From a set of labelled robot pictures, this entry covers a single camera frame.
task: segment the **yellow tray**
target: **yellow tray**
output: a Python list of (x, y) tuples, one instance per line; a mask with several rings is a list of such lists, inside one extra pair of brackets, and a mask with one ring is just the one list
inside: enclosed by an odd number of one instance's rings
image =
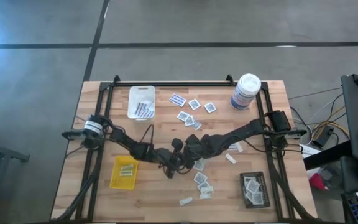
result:
[[(137, 165), (139, 161), (135, 160), (132, 156), (116, 156), (114, 161), (114, 166), (112, 168), (112, 174), (110, 179), (110, 188), (112, 189), (124, 189), (124, 190), (133, 190), (135, 188)], [(133, 175), (120, 176), (119, 172), (121, 171), (122, 166), (132, 164)]]

